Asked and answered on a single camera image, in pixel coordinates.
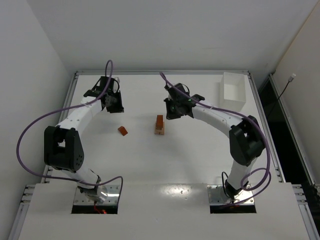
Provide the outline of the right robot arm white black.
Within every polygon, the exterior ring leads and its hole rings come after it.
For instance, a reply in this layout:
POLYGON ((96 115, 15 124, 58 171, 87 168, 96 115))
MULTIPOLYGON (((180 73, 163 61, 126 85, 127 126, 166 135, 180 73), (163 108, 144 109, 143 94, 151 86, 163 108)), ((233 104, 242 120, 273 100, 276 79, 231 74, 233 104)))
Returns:
POLYGON ((245 118, 215 110, 199 94, 191 96, 182 83, 164 88, 168 91, 168 97, 164 99, 168 120, 189 116, 209 124, 228 137, 233 163, 230 174, 222 181, 220 198, 225 202, 234 201, 242 187, 248 185, 248 174, 265 149, 261 135, 245 118))

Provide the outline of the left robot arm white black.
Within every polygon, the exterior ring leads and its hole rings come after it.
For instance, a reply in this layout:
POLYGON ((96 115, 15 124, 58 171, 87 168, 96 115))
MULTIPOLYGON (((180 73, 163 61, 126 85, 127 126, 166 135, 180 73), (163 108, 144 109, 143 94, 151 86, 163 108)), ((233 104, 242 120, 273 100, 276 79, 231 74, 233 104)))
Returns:
POLYGON ((90 121, 101 111, 123 113, 120 80, 101 76, 83 95, 80 107, 56 126, 44 131, 44 163, 76 180, 80 192, 91 199, 105 196, 101 178, 85 164, 81 135, 90 121))

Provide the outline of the long light wood block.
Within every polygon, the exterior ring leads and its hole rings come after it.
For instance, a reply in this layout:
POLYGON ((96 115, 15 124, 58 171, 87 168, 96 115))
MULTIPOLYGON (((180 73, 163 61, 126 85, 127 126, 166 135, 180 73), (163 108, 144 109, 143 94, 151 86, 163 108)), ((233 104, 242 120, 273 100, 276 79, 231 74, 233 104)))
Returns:
POLYGON ((158 129, 158 128, 155 128, 155 129, 154 129, 154 134, 155 134, 155 135, 160 135, 161 129, 160 129, 160 128, 159 128, 159 129, 158 129))

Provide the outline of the light wood rectangular block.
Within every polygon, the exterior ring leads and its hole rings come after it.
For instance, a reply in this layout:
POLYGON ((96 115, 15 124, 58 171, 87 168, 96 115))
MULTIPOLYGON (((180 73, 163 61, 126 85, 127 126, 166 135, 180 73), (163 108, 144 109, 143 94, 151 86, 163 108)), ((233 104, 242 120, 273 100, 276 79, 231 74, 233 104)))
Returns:
POLYGON ((164 134, 165 134, 165 122, 163 122, 162 129, 160 130, 160 135, 164 135, 164 134))

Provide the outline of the red arch wood block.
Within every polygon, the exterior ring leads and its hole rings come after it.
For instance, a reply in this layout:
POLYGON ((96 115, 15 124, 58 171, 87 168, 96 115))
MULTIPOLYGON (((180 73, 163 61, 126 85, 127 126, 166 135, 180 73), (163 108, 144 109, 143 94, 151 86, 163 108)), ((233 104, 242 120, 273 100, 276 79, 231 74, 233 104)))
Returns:
POLYGON ((122 136, 125 136, 128 134, 128 131, 124 126, 120 126, 117 130, 120 132, 122 136))

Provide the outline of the white perforated box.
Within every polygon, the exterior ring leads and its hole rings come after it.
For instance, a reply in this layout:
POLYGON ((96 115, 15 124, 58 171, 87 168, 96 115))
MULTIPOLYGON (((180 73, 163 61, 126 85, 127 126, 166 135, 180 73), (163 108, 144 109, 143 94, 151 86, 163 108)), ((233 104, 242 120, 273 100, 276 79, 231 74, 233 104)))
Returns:
POLYGON ((240 112, 246 104, 245 76, 224 72, 219 83, 219 108, 240 112))

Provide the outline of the red small wood block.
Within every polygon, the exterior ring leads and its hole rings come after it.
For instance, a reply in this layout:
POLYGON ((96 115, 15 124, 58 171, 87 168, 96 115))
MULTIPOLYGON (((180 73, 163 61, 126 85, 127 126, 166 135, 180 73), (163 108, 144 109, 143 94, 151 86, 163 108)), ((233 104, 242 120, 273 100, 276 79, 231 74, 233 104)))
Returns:
POLYGON ((156 129, 161 130, 164 126, 163 115, 157 115, 156 117, 156 129))

